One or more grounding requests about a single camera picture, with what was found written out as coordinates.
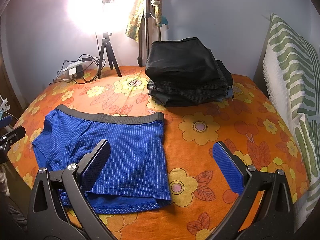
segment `silver screw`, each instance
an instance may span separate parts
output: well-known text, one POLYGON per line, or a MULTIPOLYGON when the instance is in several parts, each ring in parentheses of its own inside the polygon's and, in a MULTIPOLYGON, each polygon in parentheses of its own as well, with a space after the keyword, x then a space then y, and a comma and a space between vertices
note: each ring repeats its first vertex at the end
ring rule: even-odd
POLYGON ((74 170, 75 168, 77 167, 77 164, 74 164, 74 163, 71 163, 69 166, 68 166, 68 170, 74 170))
POLYGON ((44 173, 46 171, 46 168, 45 167, 42 167, 39 169, 39 173, 44 173))
POLYGON ((249 166, 247 166, 247 169, 248 169, 249 171, 256 171, 256 170, 257 170, 257 168, 256 168, 254 165, 249 165, 249 166))
POLYGON ((279 169, 279 170, 277 171, 277 173, 278 173, 279 175, 284 175, 284 171, 281 170, 281 169, 279 169))

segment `glowing light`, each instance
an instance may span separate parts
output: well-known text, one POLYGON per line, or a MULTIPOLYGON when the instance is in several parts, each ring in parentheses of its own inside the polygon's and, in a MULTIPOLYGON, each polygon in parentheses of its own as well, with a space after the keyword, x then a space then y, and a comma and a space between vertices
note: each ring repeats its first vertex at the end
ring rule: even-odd
POLYGON ((126 28, 133 3, 134 0, 116 0, 106 3, 102 10, 102 0, 68 0, 67 11, 85 33, 116 33, 126 28))

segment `black tripod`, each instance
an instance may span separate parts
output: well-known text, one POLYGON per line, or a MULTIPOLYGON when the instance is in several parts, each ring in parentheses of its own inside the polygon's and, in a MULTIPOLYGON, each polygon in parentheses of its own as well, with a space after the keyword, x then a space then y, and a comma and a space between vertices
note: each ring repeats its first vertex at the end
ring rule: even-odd
POLYGON ((102 69, 102 59, 104 54, 104 49, 106 48, 107 58, 109 62, 110 69, 113 69, 113 65, 115 65, 116 72, 119 77, 122 77, 115 54, 113 53, 113 49, 110 43, 110 38, 112 33, 103 33, 102 45, 100 49, 100 58, 99 58, 99 66, 98 66, 98 79, 101 77, 101 69, 102 69))

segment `floral bedsheet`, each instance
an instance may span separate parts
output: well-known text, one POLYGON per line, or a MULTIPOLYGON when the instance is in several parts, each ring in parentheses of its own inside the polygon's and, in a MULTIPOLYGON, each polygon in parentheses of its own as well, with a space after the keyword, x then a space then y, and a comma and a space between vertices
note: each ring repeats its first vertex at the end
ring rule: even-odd
MULTIPOLYGON (((100 215, 118 239, 204 240, 221 222, 237 198, 212 158, 212 146, 223 141, 246 164, 260 171, 283 169, 293 202, 308 189, 301 154, 284 121, 264 94, 246 76, 233 75, 234 99, 200 106, 165 108, 148 96, 143 68, 120 67, 122 77, 104 69, 103 78, 89 84, 57 83, 47 87, 23 113, 16 126, 26 136, 8 154, 23 180, 33 186, 38 165, 31 142, 43 129, 44 117, 59 104, 87 113, 165 116, 164 149, 172 204, 126 215, 100 215)), ((96 70, 85 74, 88 78, 96 70)), ((250 225, 262 195, 243 228, 250 225)), ((80 226, 72 210, 71 221, 80 226)))

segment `blue striped boxer shorts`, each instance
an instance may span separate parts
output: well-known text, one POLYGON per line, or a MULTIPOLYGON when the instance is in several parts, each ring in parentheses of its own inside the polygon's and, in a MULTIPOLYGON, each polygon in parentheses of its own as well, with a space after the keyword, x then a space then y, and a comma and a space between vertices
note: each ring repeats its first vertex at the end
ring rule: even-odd
MULTIPOLYGON (((44 129, 32 145, 39 167, 58 171, 78 163, 101 139, 108 140, 110 157, 92 189, 86 191, 87 200, 97 213, 147 211, 171 203, 163 126, 161 112, 111 116, 59 105, 47 114, 44 129)), ((65 192, 61 198, 69 205, 65 192)))

